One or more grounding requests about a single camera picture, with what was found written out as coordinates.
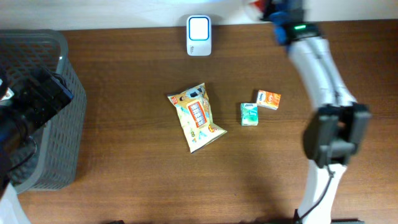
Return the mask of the red sweets bag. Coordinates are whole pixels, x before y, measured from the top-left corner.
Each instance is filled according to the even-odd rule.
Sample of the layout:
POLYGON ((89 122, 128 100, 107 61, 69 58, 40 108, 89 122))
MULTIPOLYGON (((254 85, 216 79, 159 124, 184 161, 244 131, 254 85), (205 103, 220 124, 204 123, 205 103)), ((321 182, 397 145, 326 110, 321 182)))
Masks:
POLYGON ((253 0, 249 3, 250 7, 257 12, 265 12, 268 0, 253 0))

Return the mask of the orange tissue pack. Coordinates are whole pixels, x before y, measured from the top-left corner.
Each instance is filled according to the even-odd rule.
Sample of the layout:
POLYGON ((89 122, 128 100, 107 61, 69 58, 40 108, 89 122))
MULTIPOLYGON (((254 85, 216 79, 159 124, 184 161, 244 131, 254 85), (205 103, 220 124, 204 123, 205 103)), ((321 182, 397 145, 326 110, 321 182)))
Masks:
POLYGON ((269 91, 259 90, 257 93, 256 104, 260 107, 277 110, 279 108, 281 95, 269 91))

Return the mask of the green tissue pack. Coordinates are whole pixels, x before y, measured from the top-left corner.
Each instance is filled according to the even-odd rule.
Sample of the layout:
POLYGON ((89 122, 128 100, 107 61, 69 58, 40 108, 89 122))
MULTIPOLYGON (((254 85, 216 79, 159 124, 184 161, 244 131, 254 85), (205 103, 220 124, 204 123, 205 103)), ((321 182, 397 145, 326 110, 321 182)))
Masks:
POLYGON ((257 104, 241 103, 241 125, 257 126, 259 122, 257 104))

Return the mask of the yellow snack bag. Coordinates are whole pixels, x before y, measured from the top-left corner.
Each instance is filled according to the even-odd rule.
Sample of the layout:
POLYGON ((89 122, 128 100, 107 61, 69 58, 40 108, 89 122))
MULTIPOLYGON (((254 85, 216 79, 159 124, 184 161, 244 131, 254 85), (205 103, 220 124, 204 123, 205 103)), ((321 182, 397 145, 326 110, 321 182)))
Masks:
POLYGON ((176 108, 191 154, 227 133, 213 122, 205 83, 167 98, 176 108))

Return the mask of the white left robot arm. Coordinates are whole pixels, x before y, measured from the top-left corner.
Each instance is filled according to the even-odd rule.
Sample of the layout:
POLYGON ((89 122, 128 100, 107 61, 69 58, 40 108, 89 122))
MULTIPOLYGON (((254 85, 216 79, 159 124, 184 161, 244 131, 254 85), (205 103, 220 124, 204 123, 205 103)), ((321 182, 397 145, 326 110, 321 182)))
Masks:
POLYGON ((9 173, 11 153, 71 103, 73 93, 61 75, 45 67, 11 84, 1 69, 1 223, 29 223, 9 173))

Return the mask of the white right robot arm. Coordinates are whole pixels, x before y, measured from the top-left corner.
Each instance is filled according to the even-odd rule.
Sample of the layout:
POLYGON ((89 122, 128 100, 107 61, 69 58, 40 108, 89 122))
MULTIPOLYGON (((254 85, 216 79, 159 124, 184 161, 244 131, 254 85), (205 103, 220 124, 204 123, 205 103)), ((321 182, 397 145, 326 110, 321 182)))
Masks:
POLYGON ((293 223, 333 223, 331 209, 352 156, 358 153, 371 112, 357 102, 316 23, 304 19, 303 1, 261 1, 262 21, 274 25, 279 45, 301 76, 313 115, 303 132, 308 159, 305 193, 293 223))

